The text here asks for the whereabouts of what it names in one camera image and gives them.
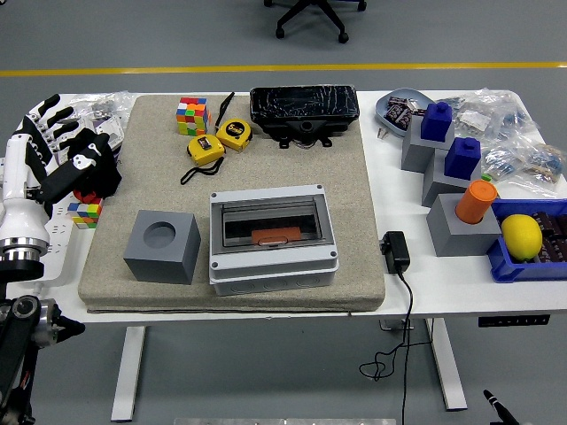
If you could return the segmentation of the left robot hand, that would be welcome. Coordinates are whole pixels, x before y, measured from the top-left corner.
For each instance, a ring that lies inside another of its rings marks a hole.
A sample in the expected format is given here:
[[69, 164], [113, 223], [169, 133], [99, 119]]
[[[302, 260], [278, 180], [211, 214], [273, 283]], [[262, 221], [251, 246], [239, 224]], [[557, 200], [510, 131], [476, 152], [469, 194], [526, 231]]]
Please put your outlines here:
[[74, 190], [111, 196], [120, 174], [109, 139], [76, 118], [59, 94], [27, 112], [6, 144], [1, 246], [45, 251], [52, 206]]

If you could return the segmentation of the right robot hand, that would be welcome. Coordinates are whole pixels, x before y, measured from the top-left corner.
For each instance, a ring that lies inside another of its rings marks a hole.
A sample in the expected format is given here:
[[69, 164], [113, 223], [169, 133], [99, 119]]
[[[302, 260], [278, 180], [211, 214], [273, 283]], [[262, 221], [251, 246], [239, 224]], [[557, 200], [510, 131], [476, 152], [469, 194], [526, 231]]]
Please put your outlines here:
[[519, 425], [520, 422], [515, 418], [515, 416], [494, 396], [489, 390], [483, 390], [485, 399], [495, 410], [501, 423], [505, 425]]

